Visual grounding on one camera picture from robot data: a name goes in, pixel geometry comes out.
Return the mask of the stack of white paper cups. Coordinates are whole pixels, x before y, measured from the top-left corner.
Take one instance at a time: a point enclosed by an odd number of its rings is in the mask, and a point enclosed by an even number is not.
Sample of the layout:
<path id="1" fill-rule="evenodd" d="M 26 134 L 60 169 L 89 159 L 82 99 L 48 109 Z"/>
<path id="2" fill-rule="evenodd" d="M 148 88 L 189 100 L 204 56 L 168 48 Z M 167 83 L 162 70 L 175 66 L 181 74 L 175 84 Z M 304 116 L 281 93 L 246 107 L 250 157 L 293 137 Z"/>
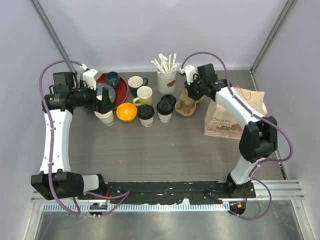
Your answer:
<path id="1" fill-rule="evenodd" d="M 97 111 L 94 112 L 95 116 L 105 125 L 111 126 L 114 123 L 114 114 L 113 111 L 109 111 L 107 113 L 99 113 Z"/>

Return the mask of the cardboard cup carrier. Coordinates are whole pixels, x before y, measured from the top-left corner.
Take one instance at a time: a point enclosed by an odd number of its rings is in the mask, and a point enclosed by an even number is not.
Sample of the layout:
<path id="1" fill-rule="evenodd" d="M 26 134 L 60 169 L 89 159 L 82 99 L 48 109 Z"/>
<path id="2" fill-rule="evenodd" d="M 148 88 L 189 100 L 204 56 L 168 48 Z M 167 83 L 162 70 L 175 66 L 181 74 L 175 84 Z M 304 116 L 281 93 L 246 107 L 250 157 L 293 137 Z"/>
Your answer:
<path id="1" fill-rule="evenodd" d="M 193 100 L 188 96 L 187 90 L 182 90 L 179 99 L 174 105 L 174 110 L 183 117 L 190 117 L 197 108 L 197 104 L 205 99 L 202 96 L 199 100 Z"/>

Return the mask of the black cup lid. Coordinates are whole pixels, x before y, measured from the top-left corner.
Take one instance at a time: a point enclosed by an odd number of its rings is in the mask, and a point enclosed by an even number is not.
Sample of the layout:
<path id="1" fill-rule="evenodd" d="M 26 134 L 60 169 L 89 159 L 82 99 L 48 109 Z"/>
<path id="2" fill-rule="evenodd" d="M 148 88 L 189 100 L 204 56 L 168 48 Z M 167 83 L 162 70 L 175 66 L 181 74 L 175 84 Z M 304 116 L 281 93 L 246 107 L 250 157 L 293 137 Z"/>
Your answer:
<path id="1" fill-rule="evenodd" d="M 174 111 L 174 106 L 173 104 L 168 101 L 168 100 L 160 100 L 158 103 L 157 103 L 157 106 L 156 106 L 156 110 L 159 114 L 161 115 L 164 115 L 164 116 L 167 116 L 167 115 L 170 115 L 173 113 Z"/>
<path id="2" fill-rule="evenodd" d="M 142 120 L 149 120 L 155 114 L 154 108 L 149 104 L 143 104 L 137 108 L 137 115 Z"/>

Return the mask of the brown paper bag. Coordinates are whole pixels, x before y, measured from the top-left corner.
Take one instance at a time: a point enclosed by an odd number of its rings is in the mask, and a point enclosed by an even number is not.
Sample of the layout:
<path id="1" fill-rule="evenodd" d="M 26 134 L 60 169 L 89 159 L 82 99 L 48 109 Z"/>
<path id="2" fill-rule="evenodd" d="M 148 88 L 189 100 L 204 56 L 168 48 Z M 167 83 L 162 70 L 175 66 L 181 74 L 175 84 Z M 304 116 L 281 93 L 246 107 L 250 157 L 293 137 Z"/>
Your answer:
<path id="1" fill-rule="evenodd" d="M 238 85 L 235 85 L 233 91 L 255 111 L 263 116 L 267 115 L 263 91 L 252 91 L 240 88 Z M 204 134 L 206 136 L 239 140 L 242 132 L 237 120 L 225 108 L 214 101 L 210 102 L 204 118 Z"/>

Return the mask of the stack of black lids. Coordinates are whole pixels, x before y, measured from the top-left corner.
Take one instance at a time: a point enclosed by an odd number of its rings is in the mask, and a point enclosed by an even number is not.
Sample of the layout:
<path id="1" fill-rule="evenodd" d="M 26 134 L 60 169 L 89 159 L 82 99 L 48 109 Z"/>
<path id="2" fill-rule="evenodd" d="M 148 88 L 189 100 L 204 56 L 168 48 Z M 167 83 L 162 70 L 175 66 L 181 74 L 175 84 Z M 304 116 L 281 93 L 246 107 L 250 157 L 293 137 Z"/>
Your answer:
<path id="1" fill-rule="evenodd" d="M 167 101 L 172 104 L 173 107 L 175 107 L 175 104 L 177 102 L 176 98 L 172 94 L 165 94 L 161 97 L 162 101 Z"/>

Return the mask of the white paper cup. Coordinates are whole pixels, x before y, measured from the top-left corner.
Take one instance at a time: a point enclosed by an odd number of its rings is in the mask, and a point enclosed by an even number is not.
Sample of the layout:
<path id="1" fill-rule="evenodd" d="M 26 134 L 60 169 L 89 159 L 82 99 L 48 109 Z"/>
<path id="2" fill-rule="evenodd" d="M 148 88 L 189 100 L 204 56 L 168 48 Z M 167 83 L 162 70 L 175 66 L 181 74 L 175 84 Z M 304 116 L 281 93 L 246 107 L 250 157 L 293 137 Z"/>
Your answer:
<path id="1" fill-rule="evenodd" d="M 160 120 L 162 123 L 168 123 L 168 122 L 171 120 L 171 118 L 172 118 L 172 113 L 167 114 L 167 115 L 158 113 L 158 117 L 159 117 L 159 120 Z"/>
<path id="2" fill-rule="evenodd" d="M 154 117 L 151 117 L 149 119 L 139 118 L 139 120 L 140 120 L 140 123 L 142 124 L 143 127 L 148 128 L 153 124 Z"/>

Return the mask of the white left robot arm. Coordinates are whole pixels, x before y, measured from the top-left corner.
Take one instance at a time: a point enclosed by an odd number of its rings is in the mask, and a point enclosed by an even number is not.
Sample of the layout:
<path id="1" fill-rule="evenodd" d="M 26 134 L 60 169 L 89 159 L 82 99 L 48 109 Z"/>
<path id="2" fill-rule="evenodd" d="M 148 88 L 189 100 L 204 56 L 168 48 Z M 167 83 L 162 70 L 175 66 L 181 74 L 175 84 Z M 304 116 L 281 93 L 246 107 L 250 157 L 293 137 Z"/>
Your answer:
<path id="1" fill-rule="evenodd" d="M 42 103 L 46 124 L 44 156 L 39 174 L 32 175 L 30 180 L 33 188 L 46 200 L 53 200 L 54 194 L 64 199 L 81 197 L 85 192 L 100 200 L 107 194 L 100 173 L 74 173 L 69 162 L 69 133 L 74 109 L 85 107 L 103 115 L 113 112 L 110 91 L 104 87 L 101 95 L 97 94 L 95 85 L 101 75 L 96 69 L 87 69 L 81 80 L 77 80 L 73 72 L 53 74 L 53 85 Z"/>

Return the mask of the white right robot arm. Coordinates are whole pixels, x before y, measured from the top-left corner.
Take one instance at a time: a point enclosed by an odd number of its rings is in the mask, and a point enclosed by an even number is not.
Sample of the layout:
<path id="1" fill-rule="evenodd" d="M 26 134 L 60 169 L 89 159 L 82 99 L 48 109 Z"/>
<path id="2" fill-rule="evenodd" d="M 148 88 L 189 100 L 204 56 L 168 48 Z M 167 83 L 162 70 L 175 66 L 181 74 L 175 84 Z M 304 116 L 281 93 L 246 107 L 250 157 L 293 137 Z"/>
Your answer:
<path id="1" fill-rule="evenodd" d="M 240 159 L 227 175 L 225 186 L 226 193 L 236 198 L 248 187 L 254 168 L 278 148 L 277 121 L 256 112 L 226 79 L 218 78 L 211 63 L 199 67 L 187 65 L 179 73 L 186 77 L 184 86 L 190 98 L 210 98 L 226 109 L 242 129 Z"/>

